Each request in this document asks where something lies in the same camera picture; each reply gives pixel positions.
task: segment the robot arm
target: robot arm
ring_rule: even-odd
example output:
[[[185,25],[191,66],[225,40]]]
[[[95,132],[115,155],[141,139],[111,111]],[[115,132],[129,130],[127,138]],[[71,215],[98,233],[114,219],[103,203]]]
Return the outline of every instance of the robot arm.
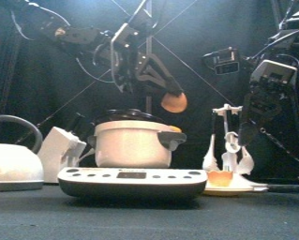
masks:
[[[56,12],[30,0],[7,0],[2,1],[2,4],[16,16],[16,21],[39,32],[70,55],[89,58],[109,66],[111,77],[122,92],[134,93],[139,84],[165,89],[174,102],[182,101],[179,109],[166,109],[179,113],[187,108],[187,99],[179,83],[159,58],[154,54],[138,52],[137,41],[150,20],[143,8],[146,2],[147,0],[117,33],[102,32],[94,27],[71,27],[70,22]]]

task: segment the rice cooker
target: rice cooker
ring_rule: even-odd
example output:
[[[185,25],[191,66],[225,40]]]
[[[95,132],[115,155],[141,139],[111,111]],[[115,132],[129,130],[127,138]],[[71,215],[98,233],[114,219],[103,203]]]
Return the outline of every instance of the rice cooker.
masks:
[[[166,169],[171,152],[187,139],[163,120],[138,110],[110,110],[95,121],[90,144],[102,168]]]

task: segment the table surface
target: table surface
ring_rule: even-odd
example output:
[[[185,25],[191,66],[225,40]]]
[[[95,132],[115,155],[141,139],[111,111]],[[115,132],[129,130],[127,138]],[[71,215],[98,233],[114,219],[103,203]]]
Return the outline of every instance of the table surface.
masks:
[[[0,192],[0,239],[299,239],[299,194],[86,201],[59,186]]]

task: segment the black backdrop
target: black backdrop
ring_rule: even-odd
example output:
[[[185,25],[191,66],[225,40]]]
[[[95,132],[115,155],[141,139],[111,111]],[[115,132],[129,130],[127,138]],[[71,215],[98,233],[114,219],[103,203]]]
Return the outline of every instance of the black backdrop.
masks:
[[[58,12],[70,24],[79,28],[95,26],[117,31],[126,18],[137,10],[141,0],[55,0],[35,1]],[[217,76],[202,66],[201,57],[229,46],[252,56],[265,47],[269,37],[277,34],[273,2],[286,11],[289,1],[258,0],[178,0],[153,1],[153,17],[161,16],[154,34],[153,52],[165,62],[181,83],[190,101],[182,113],[161,108],[161,98],[153,99],[151,113],[189,135],[189,141],[173,153],[173,168],[201,168],[210,146],[210,115],[213,108],[225,103],[241,106],[249,91],[250,75],[238,73]],[[0,6],[0,114],[12,114],[40,125],[44,136],[52,126],[66,128],[75,113],[86,116],[77,134],[86,140],[93,134],[90,122],[109,109],[138,108],[145,110],[145,100],[122,94],[110,82],[110,74],[97,81],[78,66],[77,61],[46,40],[26,29],[30,38],[20,37],[10,13]],[[90,73],[99,77],[107,71],[85,63]],[[215,156],[221,164],[223,147],[223,123],[217,120]],[[290,104],[268,125],[270,133],[299,155],[294,114]],[[14,143],[24,129],[4,124],[0,142]],[[294,177],[299,165],[265,135],[257,136],[249,146],[256,161],[256,177]],[[94,160],[83,165],[93,166]]]

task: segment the white plate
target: white plate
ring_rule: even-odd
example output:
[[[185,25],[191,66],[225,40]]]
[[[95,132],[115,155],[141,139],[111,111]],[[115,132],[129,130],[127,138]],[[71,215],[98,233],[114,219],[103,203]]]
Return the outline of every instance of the white plate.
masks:
[[[241,176],[237,174],[233,177],[233,181],[227,187],[215,187],[207,181],[206,189],[203,194],[213,195],[213,196],[237,196],[238,194],[254,191],[254,187],[246,184]]]
[[[248,191],[253,191],[253,187],[209,187],[207,185],[203,194],[211,196],[237,196]]]

